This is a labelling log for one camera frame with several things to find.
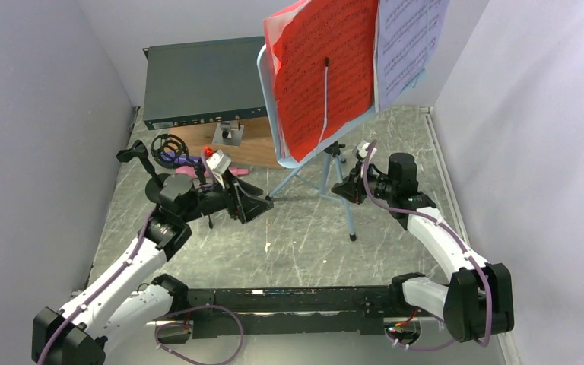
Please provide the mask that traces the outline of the purple microphone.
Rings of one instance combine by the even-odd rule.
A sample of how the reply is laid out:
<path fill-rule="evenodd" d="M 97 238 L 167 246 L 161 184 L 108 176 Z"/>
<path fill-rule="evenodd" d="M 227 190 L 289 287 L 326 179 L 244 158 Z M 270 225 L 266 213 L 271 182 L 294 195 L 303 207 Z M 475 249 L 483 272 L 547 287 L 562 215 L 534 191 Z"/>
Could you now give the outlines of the purple microphone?
<path fill-rule="evenodd" d="M 201 158 L 185 154 L 176 156 L 173 152 L 163 152 L 158 156 L 157 163 L 167 169 L 177 169 L 180 167 L 193 167 L 201 163 Z"/>

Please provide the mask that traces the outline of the black tripod mic stand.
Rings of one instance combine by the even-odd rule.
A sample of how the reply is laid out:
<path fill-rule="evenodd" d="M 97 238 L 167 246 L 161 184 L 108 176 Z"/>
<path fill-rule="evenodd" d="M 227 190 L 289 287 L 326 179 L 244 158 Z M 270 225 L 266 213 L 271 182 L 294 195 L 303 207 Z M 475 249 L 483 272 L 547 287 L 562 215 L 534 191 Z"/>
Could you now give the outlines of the black tripod mic stand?
<path fill-rule="evenodd" d="M 173 152 L 176 156 L 185 154 L 190 156 L 186 143 L 179 137 L 171 134 L 158 135 L 151 142 L 151 156 L 157 162 L 160 153 Z M 168 177 L 164 180 L 163 188 L 155 203 L 164 216 L 174 227 L 185 230 L 189 227 L 189 222 L 204 217 L 202 210 L 202 199 L 205 197 L 207 188 L 214 183 L 208 182 L 205 178 L 206 169 L 201 163 L 193 166 L 196 178 L 186 174 L 162 173 Z"/>

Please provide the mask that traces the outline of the black round-base mic stand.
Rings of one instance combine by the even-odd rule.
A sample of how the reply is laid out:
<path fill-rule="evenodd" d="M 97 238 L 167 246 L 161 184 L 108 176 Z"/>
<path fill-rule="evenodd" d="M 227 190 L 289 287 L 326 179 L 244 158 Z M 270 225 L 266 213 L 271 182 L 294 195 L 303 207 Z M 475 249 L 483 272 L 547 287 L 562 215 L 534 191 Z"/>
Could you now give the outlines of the black round-base mic stand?
<path fill-rule="evenodd" d="M 136 140 L 130 148 L 119 150 L 116 159 L 120 163 L 128 163 L 133 159 L 138 159 L 144 171 L 150 176 L 146 182 L 144 193 L 150 202 L 158 203 L 159 194 L 163 188 L 167 174 L 158 174 L 152 162 L 149 161 L 148 150 L 142 140 Z"/>

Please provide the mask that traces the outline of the pink microphone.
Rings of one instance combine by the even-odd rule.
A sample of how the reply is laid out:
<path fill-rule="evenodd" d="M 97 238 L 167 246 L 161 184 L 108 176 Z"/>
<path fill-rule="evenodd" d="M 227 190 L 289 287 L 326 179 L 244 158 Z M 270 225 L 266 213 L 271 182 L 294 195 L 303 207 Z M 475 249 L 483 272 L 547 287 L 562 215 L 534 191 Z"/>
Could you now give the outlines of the pink microphone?
<path fill-rule="evenodd" d="M 230 166 L 229 171 L 237 177 L 246 176 L 249 174 L 249 169 L 241 168 L 241 167 L 234 167 Z M 176 173 L 178 174 L 186 174 L 193 179 L 196 178 L 195 169 L 193 167 L 183 166 L 176 169 Z"/>

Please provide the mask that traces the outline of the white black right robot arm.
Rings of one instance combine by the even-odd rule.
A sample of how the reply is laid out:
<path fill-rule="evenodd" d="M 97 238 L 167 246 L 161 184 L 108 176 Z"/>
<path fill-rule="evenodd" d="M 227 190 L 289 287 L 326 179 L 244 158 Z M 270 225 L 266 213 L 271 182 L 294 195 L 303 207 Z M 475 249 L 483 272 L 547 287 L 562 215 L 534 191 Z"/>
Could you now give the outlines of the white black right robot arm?
<path fill-rule="evenodd" d="M 509 269 L 475 252 L 446 222 L 436 202 L 419 189 L 417 163 L 411 154 L 394 153 L 388 170 L 371 163 L 372 152 L 356 149 L 357 163 L 332 192 L 360 205 L 365 199 L 388 211 L 436 260 L 447 283 L 421 273 L 399 275 L 389 285 L 389 307 L 399 316 L 422 309 L 457 342 L 486 346 L 492 335 L 515 326 Z"/>

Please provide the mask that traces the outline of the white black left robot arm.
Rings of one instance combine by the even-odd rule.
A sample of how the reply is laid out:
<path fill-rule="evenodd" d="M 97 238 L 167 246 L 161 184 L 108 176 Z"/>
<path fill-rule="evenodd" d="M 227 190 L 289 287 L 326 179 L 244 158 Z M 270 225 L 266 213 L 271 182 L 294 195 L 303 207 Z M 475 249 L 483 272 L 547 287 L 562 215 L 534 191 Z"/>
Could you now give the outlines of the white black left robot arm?
<path fill-rule="evenodd" d="M 263 191 L 231 172 L 215 184 L 195 186 L 186 174 L 154 175 L 145 186 L 155 204 L 124 253 L 87 289 L 60 309 L 45 307 L 33 320 L 31 358 L 37 364 L 102 364 L 135 326 L 188 309 L 187 286 L 161 275 L 144 293 L 132 293 L 191 237 L 189 222 L 226 211 L 246 224 L 272 209 Z"/>

